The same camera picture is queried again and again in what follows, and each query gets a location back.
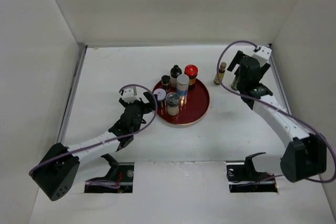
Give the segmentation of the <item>red-lid chili sauce jar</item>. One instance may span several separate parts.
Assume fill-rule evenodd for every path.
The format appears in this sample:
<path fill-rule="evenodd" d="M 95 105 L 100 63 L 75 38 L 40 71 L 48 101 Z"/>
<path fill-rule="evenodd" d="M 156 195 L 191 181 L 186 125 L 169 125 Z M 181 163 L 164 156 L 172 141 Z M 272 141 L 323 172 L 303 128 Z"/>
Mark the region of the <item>red-lid chili sauce jar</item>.
<path fill-rule="evenodd" d="M 196 85 L 196 77 L 198 75 L 198 67 L 196 65 L 187 65 L 184 69 L 184 74 L 189 77 L 188 88 L 190 90 L 194 89 Z"/>

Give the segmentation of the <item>black-cap pepper shaker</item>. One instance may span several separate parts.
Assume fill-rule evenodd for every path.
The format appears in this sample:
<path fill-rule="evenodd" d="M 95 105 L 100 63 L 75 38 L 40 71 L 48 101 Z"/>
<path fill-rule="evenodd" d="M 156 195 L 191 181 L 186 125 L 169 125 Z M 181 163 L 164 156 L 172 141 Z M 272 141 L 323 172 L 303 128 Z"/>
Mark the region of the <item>black-cap pepper shaker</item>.
<path fill-rule="evenodd" d="M 162 87 L 165 90 L 165 92 L 168 93 L 169 90 L 170 90 L 170 76 L 163 75 L 161 77 L 161 84 L 162 84 Z"/>

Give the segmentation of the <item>green-label red sauce bottle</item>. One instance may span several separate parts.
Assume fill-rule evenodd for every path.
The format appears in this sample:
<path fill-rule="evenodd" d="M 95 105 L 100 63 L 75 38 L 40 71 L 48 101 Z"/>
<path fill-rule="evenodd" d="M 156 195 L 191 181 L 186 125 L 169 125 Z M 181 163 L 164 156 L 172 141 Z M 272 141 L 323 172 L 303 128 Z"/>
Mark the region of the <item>green-label red sauce bottle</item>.
<path fill-rule="evenodd" d="M 239 82 L 239 74 L 235 74 L 234 80 L 231 83 L 231 88 L 235 91 L 238 90 L 237 89 L 238 82 Z"/>

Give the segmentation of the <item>silver-lid blue-label jar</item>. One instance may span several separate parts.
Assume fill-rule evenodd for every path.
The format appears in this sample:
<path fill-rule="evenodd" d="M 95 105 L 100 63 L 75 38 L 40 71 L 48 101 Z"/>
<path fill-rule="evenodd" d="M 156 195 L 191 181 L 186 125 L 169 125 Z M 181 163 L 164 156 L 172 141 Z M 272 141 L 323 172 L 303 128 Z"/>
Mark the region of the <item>silver-lid blue-label jar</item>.
<path fill-rule="evenodd" d="M 189 77 L 186 74 L 180 74 L 176 78 L 176 93 L 180 97 L 180 105 L 185 104 L 188 94 Z"/>

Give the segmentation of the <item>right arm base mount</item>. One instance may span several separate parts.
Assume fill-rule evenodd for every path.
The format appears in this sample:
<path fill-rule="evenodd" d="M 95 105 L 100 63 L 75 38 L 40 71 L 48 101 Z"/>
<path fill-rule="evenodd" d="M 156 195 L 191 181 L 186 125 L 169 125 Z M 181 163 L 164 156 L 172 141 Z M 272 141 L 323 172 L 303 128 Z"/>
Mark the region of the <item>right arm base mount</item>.
<path fill-rule="evenodd" d="M 231 193 L 277 193 L 277 183 L 274 174 L 257 171 L 253 158 L 264 156 L 259 152 L 246 156 L 242 161 L 226 162 L 226 177 Z"/>

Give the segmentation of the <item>white-lid dark spice jar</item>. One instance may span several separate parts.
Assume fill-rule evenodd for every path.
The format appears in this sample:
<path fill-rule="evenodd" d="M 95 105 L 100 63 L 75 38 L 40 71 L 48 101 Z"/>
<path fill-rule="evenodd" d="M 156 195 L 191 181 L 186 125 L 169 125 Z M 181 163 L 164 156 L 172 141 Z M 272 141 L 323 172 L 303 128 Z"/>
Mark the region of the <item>white-lid dark spice jar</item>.
<path fill-rule="evenodd" d="M 166 106 L 166 91 L 162 88 L 155 89 L 153 94 L 157 96 L 157 103 L 159 109 L 162 109 Z"/>

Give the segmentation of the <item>grey-top white salt grinder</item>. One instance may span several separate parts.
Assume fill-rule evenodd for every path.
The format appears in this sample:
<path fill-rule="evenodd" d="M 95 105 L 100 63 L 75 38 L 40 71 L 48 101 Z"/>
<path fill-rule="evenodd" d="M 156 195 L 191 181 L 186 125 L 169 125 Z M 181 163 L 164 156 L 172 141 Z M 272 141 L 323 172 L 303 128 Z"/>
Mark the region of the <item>grey-top white salt grinder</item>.
<path fill-rule="evenodd" d="M 170 92 L 166 95 L 166 111 L 168 115 L 176 116 L 179 113 L 180 96 L 176 92 Z"/>

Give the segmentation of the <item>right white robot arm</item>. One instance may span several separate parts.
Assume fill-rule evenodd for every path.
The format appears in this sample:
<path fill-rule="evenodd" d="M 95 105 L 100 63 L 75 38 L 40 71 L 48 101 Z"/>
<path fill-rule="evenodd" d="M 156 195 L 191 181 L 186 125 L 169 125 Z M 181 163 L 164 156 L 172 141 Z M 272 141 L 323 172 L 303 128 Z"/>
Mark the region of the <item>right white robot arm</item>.
<path fill-rule="evenodd" d="M 286 116 L 272 91 L 260 81 L 270 64 L 267 58 L 248 56 L 237 51 L 227 68 L 235 67 L 236 89 L 248 107 L 261 116 L 282 141 L 285 152 L 277 167 L 290 181 L 297 182 L 324 173 L 327 169 L 327 146 L 321 137 L 309 132 Z"/>

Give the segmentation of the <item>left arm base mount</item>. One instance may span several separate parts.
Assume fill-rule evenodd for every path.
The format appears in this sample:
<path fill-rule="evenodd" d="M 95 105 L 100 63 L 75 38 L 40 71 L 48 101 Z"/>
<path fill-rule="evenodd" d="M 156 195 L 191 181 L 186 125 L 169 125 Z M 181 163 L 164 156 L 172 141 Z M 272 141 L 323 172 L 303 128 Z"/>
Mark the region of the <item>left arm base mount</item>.
<path fill-rule="evenodd" d="M 134 163 L 119 163 L 110 154 L 101 156 L 109 169 L 104 176 L 96 176 L 85 183 L 86 194 L 127 194 L 133 192 Z"/>

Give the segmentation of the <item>black-top white salt grinder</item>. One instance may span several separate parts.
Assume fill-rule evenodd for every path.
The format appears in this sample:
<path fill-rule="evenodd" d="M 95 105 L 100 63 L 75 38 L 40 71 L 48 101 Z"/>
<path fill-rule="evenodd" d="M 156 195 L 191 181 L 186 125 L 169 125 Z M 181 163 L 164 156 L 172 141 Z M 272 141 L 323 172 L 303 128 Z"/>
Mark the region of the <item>black-top white salt grinder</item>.
<path fill-rule="evenodd" d="M 177 78 L 182 74 L 182 69 L 178 65 L 174 65 L 170 71 L 170 85 L 172 88 L 177 86 Z"/>

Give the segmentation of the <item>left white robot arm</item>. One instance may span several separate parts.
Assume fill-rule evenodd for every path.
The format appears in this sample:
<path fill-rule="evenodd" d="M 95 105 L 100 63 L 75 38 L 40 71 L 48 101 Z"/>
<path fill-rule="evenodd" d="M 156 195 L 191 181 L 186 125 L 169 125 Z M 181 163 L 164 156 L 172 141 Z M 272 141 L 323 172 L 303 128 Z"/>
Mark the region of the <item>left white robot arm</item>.
<path fill-rule="evenodd" d="M 119 102 L 124 107 L 120 119 L 102 135 L 77 145 L 64 146 L 54 144 L 40 163 L 29 175 L 51 201 L 63 197 L 72 185 L 84 180 L 80 171 L 86 164 L 109 156 L 127 147 L 140 133 L 149 126 L 143 116 L 158 109 L 158 97 L 152 92 L 145 92 L 145 103 L 135 94 L 122 91 Z"/>

